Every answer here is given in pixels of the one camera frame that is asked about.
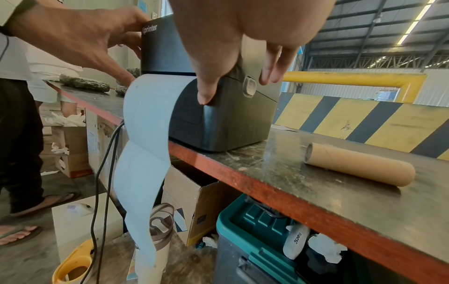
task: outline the striped barrier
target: striped barrier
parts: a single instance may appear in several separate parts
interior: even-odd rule
[[[281,93],[274,124],[449,160],[449,108]]]

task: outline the black printer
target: black printer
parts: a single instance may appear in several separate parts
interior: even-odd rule
[[[190,146],[223,152],[268,138],[281,84],[259,84],[266,43],[246,36],[237,64],[223,76],[208,105],[197,101],[196,80],[175,104],[169,137]],[[195,76],[169,15],[146,23],[142,30],[142,74]]]

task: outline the flip-flop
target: flip-flop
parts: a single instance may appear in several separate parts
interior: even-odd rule
[[[10,232],[8,232],[8,233],[5,233],[5,234],[3,234],[3,235],[1,235],[1,236],[0,236],[0,240],[1,240],[1,239],[4,239],[4,238],[6,238],[6,237],[9,237],[10,235],[13,235],[13,234],[15,234],[15,233],[22,232],[22,231],[26,231],[25,227],[24,227],[24,226],[17,226],[14,230],[12,230],[12,231],[10,231]],[[5,244],[5,245],[0,245],[0,249],[1,249],[1,248],[12,247],[12,246],[21,244],[21,243],[23,243],[23,242],[29,241],[30,239],[36,237],[36,236],[37,236],[38,234],[40,234],[41,232],[42,232],[42,227],[37,226],[36,229],[34,229],[33,231],[30,231],[30,232],[29,232],[29,235],[28,235],[28,236],[25,236],[25,237],[23,237],[23,238],[21,238],[21,239],[16,239],[15,241],[12,241],[12,242],[7,243],[7,244]]]
[[[67,200],[64,200],[70,194],[73,194],[73,196],[71,198],[67,199]],[[44,197],[59,196],[59,195],[60,194],[52,194],[52,195],[47,195],[47,196],[44,196]],[[68,202],[74,201],[74,200],[78,199],[78,197],[80,197],[80,196],[81,196],[81,194],[79,192],[76,192],[76,191],[64,193],[64,194],[61,194],[61,197],[55,203],[53,203],[52,205],[48,205],[46,207],[40,208],[38,210],[31,211],[31,212],[28,212],[28,213],[25,213],[25,214],[21,214],[20,212],[12,213],[12,214],[10,214],[10,216],[14,217],[14,218],[27,217],[27,216],[39,213],[39,212],[41,212],[43,210],[46,210],[46,209],[49,209],[49,208],[52,208],[52,207],[55,207],[55,206],[63,205],[63,204],[66,204]]]

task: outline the blue sign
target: blue sign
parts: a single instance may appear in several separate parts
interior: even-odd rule
[[[146,13],[146,3],[143,2],[142,0],[139,0],[137,2],[137,6],[139,7],[140,10],[142,10],[144,13]]]

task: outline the yellow metal railing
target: yellow metal railing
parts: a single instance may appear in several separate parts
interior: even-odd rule
[[[400,88],[395,102],[413,103],[427,74],[424,73],[339,73],[339,72],[287,72],[284,82],[353,85]]]

